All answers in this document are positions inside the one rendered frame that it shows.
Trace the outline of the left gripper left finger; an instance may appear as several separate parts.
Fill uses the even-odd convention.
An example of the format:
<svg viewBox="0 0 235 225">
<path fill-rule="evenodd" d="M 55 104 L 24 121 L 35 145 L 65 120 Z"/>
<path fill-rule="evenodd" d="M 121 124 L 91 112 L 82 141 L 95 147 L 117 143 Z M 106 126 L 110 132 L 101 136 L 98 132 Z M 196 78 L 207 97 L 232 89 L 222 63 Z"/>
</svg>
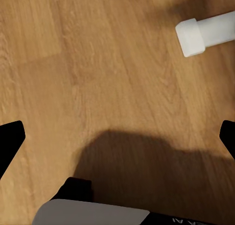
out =
<svg viewBox="0 0 235 225">
<path fill-rule="evenodd" d="M 25 139 L 23 123 L 18 120 L 0 126 L 0 179 Z"/>
</svg>

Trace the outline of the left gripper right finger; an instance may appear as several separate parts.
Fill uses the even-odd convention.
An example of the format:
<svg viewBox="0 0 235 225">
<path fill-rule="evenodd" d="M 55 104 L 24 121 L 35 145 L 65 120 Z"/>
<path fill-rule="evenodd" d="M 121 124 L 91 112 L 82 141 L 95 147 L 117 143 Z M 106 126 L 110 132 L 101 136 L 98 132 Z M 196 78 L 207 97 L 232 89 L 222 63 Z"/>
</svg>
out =
<svg viewBox="0 0 235 225">
<path fill-rule="evenodd" d="M 235 122 L 223 120 L 219 138 L 235 159 Z"/>
</svg>

